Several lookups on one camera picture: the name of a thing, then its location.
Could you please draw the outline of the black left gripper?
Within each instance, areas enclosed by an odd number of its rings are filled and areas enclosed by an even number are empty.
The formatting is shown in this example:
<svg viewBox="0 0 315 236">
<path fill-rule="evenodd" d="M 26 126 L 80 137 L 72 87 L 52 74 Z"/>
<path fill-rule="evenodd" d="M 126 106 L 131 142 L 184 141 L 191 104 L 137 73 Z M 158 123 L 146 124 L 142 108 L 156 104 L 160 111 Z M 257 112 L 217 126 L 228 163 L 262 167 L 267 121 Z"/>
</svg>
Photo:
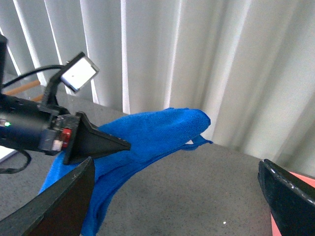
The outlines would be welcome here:
<svg viewBox="0 0 315 236">
<path fill-rule="evenodd" d="M 4 94 L 0 96 L 0 144 L 46 155 L 64 151 L 65 165 L 131 148 L 129 142 L 98 130 L 83 112 L 73 115 L 60 106 Z"/>
</svg>

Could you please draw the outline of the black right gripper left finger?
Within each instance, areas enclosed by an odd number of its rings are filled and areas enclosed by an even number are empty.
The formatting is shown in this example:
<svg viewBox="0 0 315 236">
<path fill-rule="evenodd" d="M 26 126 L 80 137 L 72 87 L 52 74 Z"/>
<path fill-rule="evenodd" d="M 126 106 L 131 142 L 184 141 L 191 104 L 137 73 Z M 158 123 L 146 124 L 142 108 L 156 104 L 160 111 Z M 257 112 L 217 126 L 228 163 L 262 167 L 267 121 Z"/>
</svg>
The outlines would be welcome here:
<svg viewBox="0 0 315 236">
<path fill-rule="evenodd" d="M 2 236 L 78 236 L 95 184 L 95 165 L 86 159 L 26 205 L 1 220 Z"/>
</svg>

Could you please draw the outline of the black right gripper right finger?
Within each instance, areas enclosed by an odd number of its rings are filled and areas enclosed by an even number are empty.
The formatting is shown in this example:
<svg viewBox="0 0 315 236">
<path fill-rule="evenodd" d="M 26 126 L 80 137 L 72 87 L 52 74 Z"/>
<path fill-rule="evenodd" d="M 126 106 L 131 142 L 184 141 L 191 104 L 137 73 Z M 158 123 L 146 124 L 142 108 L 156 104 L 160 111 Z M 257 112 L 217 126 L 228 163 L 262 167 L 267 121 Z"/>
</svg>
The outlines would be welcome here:
<svg viewBox="0 0 315 236">
<path fill-rule="evenodd" d="M 264 159 L 258 165 L 258 181 L 274 225 L 282 236 L 315 234 L 315 181 L 294 175 Z"/>
</svg>

